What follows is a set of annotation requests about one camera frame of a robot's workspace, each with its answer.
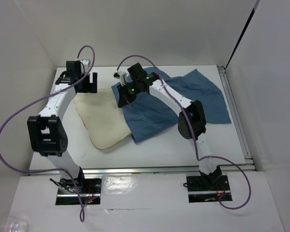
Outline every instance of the white wall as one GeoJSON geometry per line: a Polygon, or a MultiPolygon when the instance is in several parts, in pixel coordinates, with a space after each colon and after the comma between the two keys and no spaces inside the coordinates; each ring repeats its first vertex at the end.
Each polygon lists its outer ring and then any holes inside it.
{"type": "MultiPolygon", "coordinates": [[[[17,109],[46,94],[53,72],[53,64],[15,2],[0,0],[0,125],[17,109]]],[[[2,133],[2,153],[18,168],[28,168],[31,160],[26,121],[40,108],[41,104],[28,109],[2,133]]],[[[0,161],[0,216],[10,210],[19,176],[0,161]]]]}
{"type": "Polygon", "coordinates": [[[267,170],[290,232],[290,0],[260,1],[227,76],[250,151],[267,170]]]}
{"type": "Polygon", "coordinates": [[[131,54],[157,65],[226,65],[256,0],[17,2],[55,65],[90,44],[98,66],[116,66],[131,54]]]}

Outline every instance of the cream fabric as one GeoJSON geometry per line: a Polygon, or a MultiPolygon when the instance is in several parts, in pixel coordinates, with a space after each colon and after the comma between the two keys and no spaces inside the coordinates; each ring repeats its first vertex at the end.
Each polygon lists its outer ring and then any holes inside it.
{"type": "Polygon", "coordinates": [[[96,148],[107,149],[131,135],[110,87],[98,93],[78,93],[74,103],[96,148]]]}

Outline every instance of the black strip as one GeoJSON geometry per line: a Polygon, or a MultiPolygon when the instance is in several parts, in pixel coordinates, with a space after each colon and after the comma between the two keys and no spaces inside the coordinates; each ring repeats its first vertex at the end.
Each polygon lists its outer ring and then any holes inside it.
{"type": "Polygon", "coordinates": [[[236,46],[235,46],[235,48],[234,48],[234,50],[233,50],[233,52],[232,52],[232,55],[231,55],[231,57],[230,57],[230,59],[229,59],[229,61],[228,61],[228,64],[227,64],[226,68],[228,67],[228,65],[229,65],[229,63],[230,63],[230,61],[231,61],[231,59],[232,59],[232,57],[233,57],[233,55],[234,55],[234,53],[235,53],[235,51],[236,51],[236,49],[237,49],[237,47],[238,47],[238,45],[239,45],[239,43],[240,43],[240,41],[241,41],[241,39],[242,39],[242,37],[243,37],[243,35],[244,35],[244,33],[245,33],[247,27],[248,27],[248,24],[250,23],[250,21],[251,21],[253,15],[254,15],[254,13],[255,13],[255,9],[252,9],[252,12],[250,13],[250,16],[249,16],[249,18],[248,18],[248,20],[247,20],[247,22],[246,22],[246,24],[245,24],[245,26],[244,26],[244,29],[243,29],[243,31],[242,31],[242,33],[241,33],[241,35],[240,35],[240,38],[238,39],[238,41],[237,41],[237,43],[236,43],[236,46]]]}

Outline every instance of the transparent container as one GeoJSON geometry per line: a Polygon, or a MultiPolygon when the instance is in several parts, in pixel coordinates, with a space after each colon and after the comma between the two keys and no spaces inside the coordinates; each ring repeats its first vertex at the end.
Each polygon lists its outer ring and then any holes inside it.
{"type": "Polygon", "coordinates": [[[23,218],[8,216],[0,221],[0,232],[26,232],[28,223],[23,218]]]}

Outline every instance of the blue cloth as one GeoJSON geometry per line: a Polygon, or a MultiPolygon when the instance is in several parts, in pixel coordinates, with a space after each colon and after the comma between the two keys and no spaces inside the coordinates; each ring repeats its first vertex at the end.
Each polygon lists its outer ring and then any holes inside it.
{"type": "MultiPolygon", "coordinates": [[[[150,67],[145,71],[152,73],[155,72],[155,69],[150,67]]],[[[173,78],[163,71],[159,71],[159,73],[160,77],[181,95],[192,101],[199,100],[203,104],[208,123],[231,123],[221,90],[198,70],[195,69],[183,77],[173,78]]],[[[112,86],[112,90],[118,102],[117,85],[112,86]]],[[[134,102],[122,109],[135,143],[151,138],[178,123],[178,117],[173,110],[145,92],[139,93],[134,102]]]]}

